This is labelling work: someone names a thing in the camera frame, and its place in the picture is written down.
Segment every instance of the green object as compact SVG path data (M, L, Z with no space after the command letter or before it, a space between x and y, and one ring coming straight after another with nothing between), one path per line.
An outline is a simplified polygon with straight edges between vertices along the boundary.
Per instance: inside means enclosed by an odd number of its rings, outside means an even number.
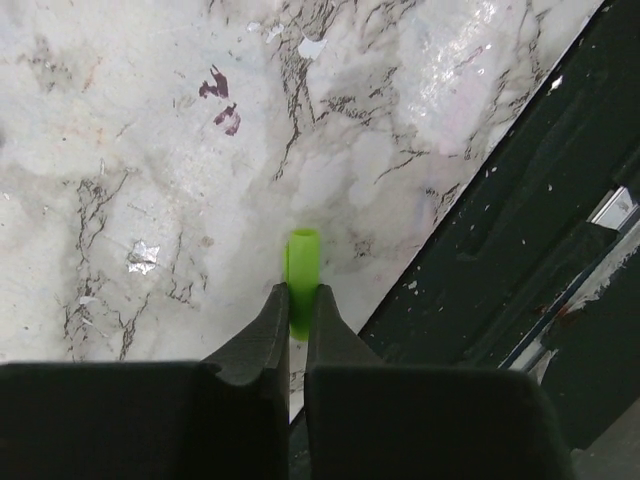
M320 235L306 228L294 230L284 249L284 280L289 287L291 336L296 340L309 339L319 279Z

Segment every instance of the white marble tabletop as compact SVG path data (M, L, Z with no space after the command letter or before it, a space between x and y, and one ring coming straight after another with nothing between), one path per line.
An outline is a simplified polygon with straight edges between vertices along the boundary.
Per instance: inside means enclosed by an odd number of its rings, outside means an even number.
M359 330L599 4L3 0L0 361L202 358L296 227Z

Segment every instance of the marble surface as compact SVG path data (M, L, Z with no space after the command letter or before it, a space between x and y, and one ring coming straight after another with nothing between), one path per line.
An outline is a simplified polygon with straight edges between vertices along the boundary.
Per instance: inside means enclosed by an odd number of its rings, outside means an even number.
M202 358L302 226L359 330L599 4L0 1L0 361Z

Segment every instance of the pink stain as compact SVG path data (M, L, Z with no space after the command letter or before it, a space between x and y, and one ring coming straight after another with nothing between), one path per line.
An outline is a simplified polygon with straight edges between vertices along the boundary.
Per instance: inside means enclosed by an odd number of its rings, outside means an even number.
M207 98L207 94L210 93L215 97L220 98L229 98L229 85L227 83L227 77L220 73L220 70L216 68L215 65L212 65L212 68L209 69L211 72L211 76L213 80L216 82L215 86L209 85L205 80L202 82L202 86L200 90L198 90L198 94L202 98Z
M236 112L237 104L234 103L233 106L225 108L222 112L220 112L216 118L213 119L213 123L216 125L222 125L225 129L224 133L233 137L240 128L240 115Z

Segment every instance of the silver metal piece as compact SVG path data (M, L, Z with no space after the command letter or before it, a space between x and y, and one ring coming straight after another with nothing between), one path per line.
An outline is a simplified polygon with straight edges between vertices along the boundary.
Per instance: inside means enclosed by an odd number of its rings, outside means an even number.
M127 255L129 272L140 272L146 275L156 268L160 247L150 247L144 240L138 240L133 245L133 250Z
M620 230L637 209L638 204L633 201L629 191L620 187L602 199L588 221L601 227Z

